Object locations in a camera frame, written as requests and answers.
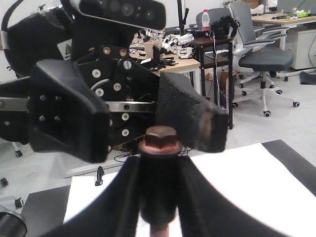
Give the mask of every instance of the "cardboard box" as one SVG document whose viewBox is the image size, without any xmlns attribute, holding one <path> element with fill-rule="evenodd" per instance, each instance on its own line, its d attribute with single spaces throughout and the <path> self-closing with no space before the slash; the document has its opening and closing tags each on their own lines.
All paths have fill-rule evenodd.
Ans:
<svg viewBox="0 0 316 237">
<path fill-rule="evenodd" d="M 260 5 L 260 0 L 243 0 L 244 2 L 248 3 L 251 9 L 255 9 Z"/>
</svg>

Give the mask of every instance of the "cable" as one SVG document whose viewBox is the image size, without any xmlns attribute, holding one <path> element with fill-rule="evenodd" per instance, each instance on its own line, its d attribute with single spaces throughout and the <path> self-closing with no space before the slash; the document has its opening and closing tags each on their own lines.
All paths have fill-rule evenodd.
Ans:
<svg viewBox="0 0 316 237">
<path fill-rule="evenodd" d="M 297 10 L 299 10 L 300 7 L 303 5 L 303 3 L 305 3 L 306 1 L 307 1 L 307 0 L 302 1 L 301 4 L 299 4 L 299 6 L 297 7 Z"/>
<path fill-rule="evenodd" d="M 312 42 L 312 44 L 310 46 L 310 49 L 308 51 L 308 59 L 309 59 L 311 65 L 313 66 L 313 68 L 315 69 L 315 72 L 316 72 L 316 66 L 312 63 L 312 60 L 311 60 L 311 49 L 312 49 L 313 44 L 315 43 L 315 40 L 316 40 L 316 36 L 315 36 L 315 38 L 314 38 L 314 40 L 313 40 L 313 42 Z"/>
</svg>

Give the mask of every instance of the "white paper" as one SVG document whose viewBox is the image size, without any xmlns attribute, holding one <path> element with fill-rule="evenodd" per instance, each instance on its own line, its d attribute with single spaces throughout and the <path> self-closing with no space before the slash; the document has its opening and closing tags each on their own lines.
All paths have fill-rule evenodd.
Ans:
<svg viewBox="0 0 316 237">
<path fill-rule="evenodd" d="M 290 237 L 316 237 L 316 197 L 261 144 L 193 157 L 205 178 L 225 198 L 248 215 Z M 73 177 L 65 222 L 84 210 L 117 173 Z M 140 217 L 137 237 L 149 237 L 149 225 Z M 169 225 L 169 236 L 181 237 L 179 216 Z"/>
</svg>

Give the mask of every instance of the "water bottle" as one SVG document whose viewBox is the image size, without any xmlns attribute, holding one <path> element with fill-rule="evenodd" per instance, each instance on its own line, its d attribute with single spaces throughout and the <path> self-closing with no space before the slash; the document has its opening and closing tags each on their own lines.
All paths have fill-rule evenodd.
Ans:
<svg viewBox="0 0 316 237">
<path fill-rule="evenodd" d="M 209 23 L 210 23 L 210 20 L 209 20 L 209 15 L 207 13 L 207 9 L 204 9 L 203 15 L 202 15 L 202 30 L 203 31 L 210 30 Z"/>
</svg>

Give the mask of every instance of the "white chair base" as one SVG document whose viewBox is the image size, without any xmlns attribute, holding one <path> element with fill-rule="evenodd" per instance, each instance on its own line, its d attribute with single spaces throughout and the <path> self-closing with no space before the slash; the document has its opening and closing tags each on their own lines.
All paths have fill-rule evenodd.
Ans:
<svg viewBox="0 0 316 237">
<path fill-rule="evenodd" d="M 238 102 L 255 99 L 255 98 L 258 98 L 258 96 L 259 96 L 262 99 L 263 114 L 266 117 L 269 117 L 271 115 L 271 112 L 268 110 L 268 107 L 267 107 L 267 102 L 266 102 L 267 95 L 272 95 L 274 97 L 290 100 L 293 103 L 294 107 L 300 106 L 300 102 L 297 99 L 282 95 L 282 91 L 280 90 L 279 87 L 254 88 L 254 89 L 243 88 L 243 89 L 236 89 L 236 92 L 241 92 L 244 96 L 236 98 L 233 100 L 233 103 L 234 103 L 233 105 L 235 108 L 238 106 Z"/>
</svg>

